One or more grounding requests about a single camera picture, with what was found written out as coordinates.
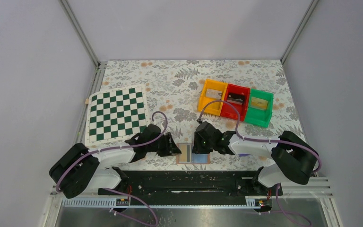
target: white square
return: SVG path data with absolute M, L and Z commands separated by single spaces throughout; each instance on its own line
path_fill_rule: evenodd
M 126 122 L 126 123 L 124 124 L 124 127 L 125 127 L 126 129 L 131 129 L 133 126 L 131 125 L 131 122 Z
M 90 129 L 96 129 L 96 122 L 90 123 Z
M 118 124 L 123 124 L 123 123 L 124 123 L 124 117 L 118 118 Z
M 110 139 L 111 138 L 111 132 L 105 132 L 104 133 L 104 139 L 107 140 L 107 139 Z
M 96 129 L 96 134 L 98 135 L 98 134 L 102 134 L 104 132 L 104 128 L 102 127 L 102 128 L 97 128 Z
M 104 121 L 104 127 L 111 126 L 111 120 Z
M 140 127 L 135 127 L 133 128 L 133 134 L 139 133 L 140 132 Z
M 104 109 L 104 105 L 103 104 L 96 105 L 96 110 L 103 110 L 103 109 Z
M 117 131 L 118 130 L 118 125 L 111 125 L 111 131 Z
M 138 115 L 131 116 L 131 121 L 132 122 L 138 121 Z
M 92 141 L 96 141 L 96 135 L 94 135 L 94 136 L 90 136 L 89 141 L 90 141 L 90 142 L 92 142 Z
M 103 120 L 104 120 L 104 116 L 103 115 L 96 117 L 96 122 L 102 122 Z
M 139 126 L 147 125 L 147 122 L 145 120 L 139 120 L 138 121 Z
M 130 111 L 130 110 L 126 110 L 126 111 L 124 112 L 124 116 L 125 116 L 125 117 L 130 117 L 130 116 L 131 116 L 131 111 Z
M 118 135 L 119 136 L 125 136 L 126 135 L 126 130 L 125 129 L 121 129 L 118 131 Z

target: gray floor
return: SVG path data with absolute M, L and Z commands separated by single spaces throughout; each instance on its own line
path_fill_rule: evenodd
M 279 210 L 274 200 L 273 210 Z M 288 211 L 300 212 L 308 217 L 314 227 L 327 226 L 322 208 L 316 199 L 281 200 Z M 155 209 L 160 227 L 296 227 L 283 214 L 253 215 L 248 209 Z M 125 214 L 142 221 L 154 223 L 148 209 L 128 209 Z M 301 218 L 293 217 L 307 225 Z M 124 217 L 114 216 L 108 209 L 62 208 L 56 227 L 142 227 Z

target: green square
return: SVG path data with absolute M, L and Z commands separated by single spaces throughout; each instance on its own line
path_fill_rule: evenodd
M 110 126 L 104 127 L 104 132 L 110 132 L 110 131 L 111 131 L 111 127 Z
M 119 136 L 118 131 L 111 132 L 111 138 L 115 138 L 115 137 L 118 137 L 118 136 Z
M 125 129 L 124 124 L 118 124 L 118 130 Z
M 124 118 L 124 122 L 126 123 L 126 122 L 131 122 L 131 117 L 125 117 Z
M 126 135 L 133 134 L 133 129 L 126 129 Z
M 133 126 L 133 128 L 135 128 L 135 127 L 138 127 L 138 126 L 139 126 L 139 124 L 138 124 L 138 122 L 132 122 L 132 123 L 131 123 L 131 126 Z
M 98 134 L 96 136 L 96 140 L 103 140 L 104 139 L 104 135 L 103 134 Z
M 145 119 L 145 114 L 140 113 L 140 114 L 138 115 L 138 119 L 139 119 L 139 120 L 144 120 L 144 119 Z
M 96 135 L 96 129 L 90 129 L 90 136 Z

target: table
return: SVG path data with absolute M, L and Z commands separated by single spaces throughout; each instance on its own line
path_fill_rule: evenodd
M 193 143 L 199 112 L 197 105 L 206 79 L 264 90 L 274 94 L 273 115 L 269 127 L 242 122 L 242 135 L 273 136 L 284 130 L 304 139 L 297 110 L 280 60 L 217 60 L 217 61 L 108 61 L 101 91 L 115 87 L 144 84 L 151 113 L 163 111 L 168 131 L 175 143 Z M 205 114 L 220 131 L 234 130 L 236 121 Z M 175 156 L 159 157 L 148 153 L 135 163 L 119 164 L 122 170 L 234 170 L 256 171 L 273 164 L 265 157 L 238 157 L 210 154 L 210 164 L 179 165 Z

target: white wall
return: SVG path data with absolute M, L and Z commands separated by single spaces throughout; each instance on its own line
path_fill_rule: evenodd
M 0 0 L 0 227 L 35 227 L 94 67 L 56 0 Z
M 280 59 L 311 0 L 69 0 L 99 60 Z
M 363 1 L 320 1 L 285 70 L 344 226 L 363 226 Z

